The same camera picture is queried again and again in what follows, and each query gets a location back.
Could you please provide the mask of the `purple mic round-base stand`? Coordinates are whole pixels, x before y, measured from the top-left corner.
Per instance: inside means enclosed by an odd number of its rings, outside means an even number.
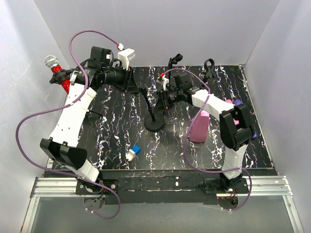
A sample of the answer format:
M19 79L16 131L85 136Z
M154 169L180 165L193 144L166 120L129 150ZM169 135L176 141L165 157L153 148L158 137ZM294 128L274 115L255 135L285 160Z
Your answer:
M140 92L143 95L149 114L144 119L144 127L150 132L159 132L164 127L164 116L159 113L153 113L150 102L147 97L147 90L140 88Z

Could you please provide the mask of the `black tripod mic stand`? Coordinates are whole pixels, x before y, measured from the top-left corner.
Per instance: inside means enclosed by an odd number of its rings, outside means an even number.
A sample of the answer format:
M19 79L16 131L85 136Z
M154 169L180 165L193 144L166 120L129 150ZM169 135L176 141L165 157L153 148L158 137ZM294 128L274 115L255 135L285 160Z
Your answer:
M168 62L168 70L173 68L173 65L176 65L178 62L180 62L183 59L183 55L178 53L175 57L170 58ZM174 85L171 85L171 71L168 72L168 76L166 77L169 79L169 84L167 84L167 91L175 91L177 90L177 87Z

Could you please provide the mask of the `black round-base mic stand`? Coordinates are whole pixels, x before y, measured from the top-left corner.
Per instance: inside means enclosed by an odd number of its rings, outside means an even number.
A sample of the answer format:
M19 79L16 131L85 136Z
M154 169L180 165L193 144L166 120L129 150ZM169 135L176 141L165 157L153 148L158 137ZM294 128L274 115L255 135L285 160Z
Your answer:
M217 77L217 73L215 70L215 62L212 58L205 60L204 69L205 69L205 78L209 79Z

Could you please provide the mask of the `pink microphone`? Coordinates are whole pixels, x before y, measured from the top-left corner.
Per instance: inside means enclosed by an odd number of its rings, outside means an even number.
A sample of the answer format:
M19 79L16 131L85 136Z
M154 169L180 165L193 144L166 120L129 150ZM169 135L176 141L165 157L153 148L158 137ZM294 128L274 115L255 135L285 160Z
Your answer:
M232 100L225 100L225 101L226 101L227 103L230 103L230 104L233 103ZM238 125L238 124L239 124L239 121L234 119L234 123L235 123L235 125Z

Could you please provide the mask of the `purple microphone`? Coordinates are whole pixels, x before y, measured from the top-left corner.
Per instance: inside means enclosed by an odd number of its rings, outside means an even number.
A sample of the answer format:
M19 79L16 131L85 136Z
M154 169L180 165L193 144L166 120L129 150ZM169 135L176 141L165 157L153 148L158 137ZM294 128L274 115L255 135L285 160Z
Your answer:
M234 105L240 105L240 104L242 104L242 101L241 100L234 100L233 104ZM257 136L258 136L258 134L257 134L257 132L255 132L254 135L252 136L252 139L257 138Z

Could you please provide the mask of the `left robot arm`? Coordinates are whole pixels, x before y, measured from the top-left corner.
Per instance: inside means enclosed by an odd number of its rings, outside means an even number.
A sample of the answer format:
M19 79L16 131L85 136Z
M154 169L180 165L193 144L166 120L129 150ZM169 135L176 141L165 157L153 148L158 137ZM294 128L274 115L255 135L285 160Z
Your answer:
M93 46L90 58L78 67L64 70L53 55L45 58L45 65L53 72L50 83L62 85L68 94L68 108L61 116L49 138L42 139L41 149L57 164L65 166L80 178L87 191L99 194L103 190L103 177L87 159L87 151L79 148L78 136L89 110L102 85L110 85L120 92L138 94L134 70L129 65L135 57L133 49L123 49L116 58L111 50Z

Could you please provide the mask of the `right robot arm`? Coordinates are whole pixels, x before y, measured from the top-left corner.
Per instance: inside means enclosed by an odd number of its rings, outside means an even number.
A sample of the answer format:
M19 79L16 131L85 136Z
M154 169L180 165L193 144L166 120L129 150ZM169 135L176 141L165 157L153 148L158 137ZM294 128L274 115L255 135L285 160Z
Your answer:
M242 180L242 162L251 140L255 136L255 128L247 107L226 102L210 92L210 88L194 86L185 73L175 76L175 85L168 88L169 80L162 73L157 82L162 85L158 93L158 101L154 110L160 112L169 110L171 105L183 101L206 111L218 121L220 137L225 147L225 159L220 176L220 188L233 192Z

